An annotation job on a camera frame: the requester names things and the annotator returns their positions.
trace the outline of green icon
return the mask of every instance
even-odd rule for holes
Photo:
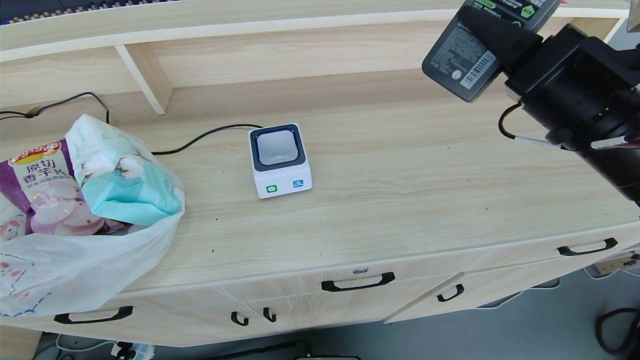
[[[489,9],[495,9],[495,4],[489,0],[476,0],[478,3],[485,5]]]
[[[533,6],[528,5],[522,8],[522,12],[520,12],[520,15],[522,15],[523,18],[528,19],[535,13],[536,9],[534,9]]]

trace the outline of wooden countertop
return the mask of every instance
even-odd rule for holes
[[[161,159],[186,185],[187,212],[140,290],[518,241],[637,219],[577,156],[497,131],[511,104],[502,81],[474,104],[420,70],[175,89],[158,116],[139,93],[107,95],[113,125],[153,151],[214,127],[297,122],[314,188],[267,200],[253,185],[246,131],[211,135]],[[60,139],[93,99],[0,127],[6,159]],[[510,131],[542,137],[521,111]]]

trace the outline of gray floor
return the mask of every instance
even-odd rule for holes
[[[309,340],[315,354],[356,355],[363,360],[625,359],[610,356],[598,346],[594,321],[619,307],[640,307],[640,277],[618,272],[596,281],[580,270],[561,280],[557,289],[526,291],[496,310],[466,310],[390,325],[368,323],[193,348],[159,347],[154,359],[201,359],[289,340]],[[623,317],[607,325],[605,339],[611,346],[618,346],[629,322],[629,317]],[[98,342],[62,339],[63,345],[74,348]],[[48,345],[51,343],[42,343],[41,348]],[[75,359],[112,359],[109,349],[105,345],[76,353]],[[57,350],[51,348],[36,360],[54,360],[56,354]],[[302,349],[297,348],[242,360],[290,360],[302,355]]]

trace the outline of snack bag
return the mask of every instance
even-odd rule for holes
[[[92,213],[151,226],[180,212],[169,172],[136,137],[82,115],[65,139]]]
[[[90,212],[74,178],[65,140],[31,149],[0,163],[0,193],[11,204],[5,205],[7,213],[3,209],[0,218],[3,240],[31,233],[105,234],[125,226]]]

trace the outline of purple snack package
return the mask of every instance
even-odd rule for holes
[[[25,234],[88,236],[126,226],[90,212],[64,139],[0,163],[0,192],[26,214]]]

